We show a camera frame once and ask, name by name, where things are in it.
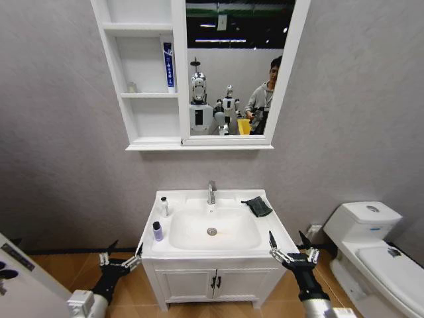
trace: label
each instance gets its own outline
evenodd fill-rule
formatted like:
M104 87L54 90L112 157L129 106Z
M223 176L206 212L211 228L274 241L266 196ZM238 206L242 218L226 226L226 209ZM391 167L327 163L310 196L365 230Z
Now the label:
M18 251L15 250L9 244L5 243L1 247L1 249L4 250L8 255L12 256L19 263L21 263L27 270L32 271L35 268L35 265L33 263L31 263L24 256L22 256L21 254L19 254Z
M172 65L172 43L164 42L166 82L168 87L174 86L174 67Z

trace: faucet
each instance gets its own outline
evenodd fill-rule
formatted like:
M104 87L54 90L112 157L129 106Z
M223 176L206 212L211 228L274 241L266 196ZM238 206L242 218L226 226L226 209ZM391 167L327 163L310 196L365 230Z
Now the faucet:
M215 194L214 191L217 191L217 187L215 186L215 181L209 181L209 185L207 186L207 203L215 204Z

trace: ceiling light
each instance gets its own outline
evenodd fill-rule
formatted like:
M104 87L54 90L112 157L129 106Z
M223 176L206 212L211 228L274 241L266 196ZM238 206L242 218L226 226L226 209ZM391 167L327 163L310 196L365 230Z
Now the ceiling light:
M228 43L228 42L231 42L231 43L245 43L246 42L246 39L244 39L244 38L222 38L222 39L220 39L220 38L212 38L212 39L204 40L204 39L197 38L195 41L197 43L217 43L217 42L219 42L219 43Z

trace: mirror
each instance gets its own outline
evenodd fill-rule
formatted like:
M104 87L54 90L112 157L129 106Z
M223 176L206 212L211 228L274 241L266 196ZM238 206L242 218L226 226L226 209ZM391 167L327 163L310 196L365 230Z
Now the mirror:
M186 0L190 134L262 135L294 0Z

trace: white washbasin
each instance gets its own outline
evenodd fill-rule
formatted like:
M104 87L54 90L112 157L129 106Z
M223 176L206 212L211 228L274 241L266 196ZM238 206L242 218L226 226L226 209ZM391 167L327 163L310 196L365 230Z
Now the white washbasin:
M241 203L260 196L272 208L263 189L217 190L214 205L207 204L207 190L157 191L138 247L143 259L204 257L271 257L269 231L285 252L297 248L275 212L256 217ZM167 197L168 217L162 214L160 198ZM152 224L159 221L163 240L154 240ZM216 235L207 230L216 229Z
M212 209L210 212L187 207L178 211L171 222L170 244L185 250L245 250L260 244L258 228L250 211ZM212 229L212 235L208 234L208 229Z

